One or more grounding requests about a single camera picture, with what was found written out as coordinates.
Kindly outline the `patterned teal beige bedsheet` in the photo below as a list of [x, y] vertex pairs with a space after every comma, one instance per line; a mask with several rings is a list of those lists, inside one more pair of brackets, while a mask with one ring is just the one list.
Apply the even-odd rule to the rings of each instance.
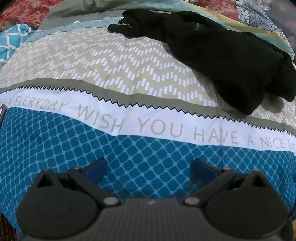
[[249, 116], [226, 104], [212, 82], [163, 43], [110, 33], [131, 8], [193, 11], [248, 32], [292, 59], [284, 35], [258, 6], [237, 1], [239, 20], [186, 1], [64, 1], [1, 67], [1, 214], [16, 208], [45, 168], [64, 172], [99, 157], [99, 182], [120, 199], [183, 198], [201, 182], [202, 158], [238, 172], [260, 168], [295, 219], [295, 102], [265, 99]]

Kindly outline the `red floral patchwork quilt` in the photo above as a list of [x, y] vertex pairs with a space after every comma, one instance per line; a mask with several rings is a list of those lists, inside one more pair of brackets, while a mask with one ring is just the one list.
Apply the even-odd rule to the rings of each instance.
[[[45, 15], [61, 2], [61, 0], [1, 1], [1, 31], [20, 23], [37, 29]], [[188, 3], [217, 12], [235, 21], [239, 20], [236, 1], [200, 0]]]

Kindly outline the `teal lattice pillow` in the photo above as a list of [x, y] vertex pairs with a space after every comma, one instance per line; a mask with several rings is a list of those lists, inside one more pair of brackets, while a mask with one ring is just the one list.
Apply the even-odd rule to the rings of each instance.
[[27, 24], [16, 24], [1, 32], [1, 37], [0, 37], [0, 66], [1, 67], [34, 32], [35, 30], [33, 30]]

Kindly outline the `smartphone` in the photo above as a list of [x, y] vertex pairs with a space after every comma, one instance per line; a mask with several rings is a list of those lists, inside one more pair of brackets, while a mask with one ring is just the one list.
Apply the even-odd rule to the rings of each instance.
[[0, 106], [0, 126], [3, 123], [3, 119], [4, 119], [4, 116], [6, 114], [6, 110], [7, 110], [7, 106], [5, 104], [2, 104]]

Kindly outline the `black pants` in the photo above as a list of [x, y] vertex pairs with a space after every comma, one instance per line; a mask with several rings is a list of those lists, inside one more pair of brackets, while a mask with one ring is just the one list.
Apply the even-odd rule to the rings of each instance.
[[109, 32], [167, 44], [175, 58], [207, 76], [222, 99], [249, 115], [266, 96], [295, 99], [290, 55], [256, 35], [235, 32], [192, 11], [128, 9]]

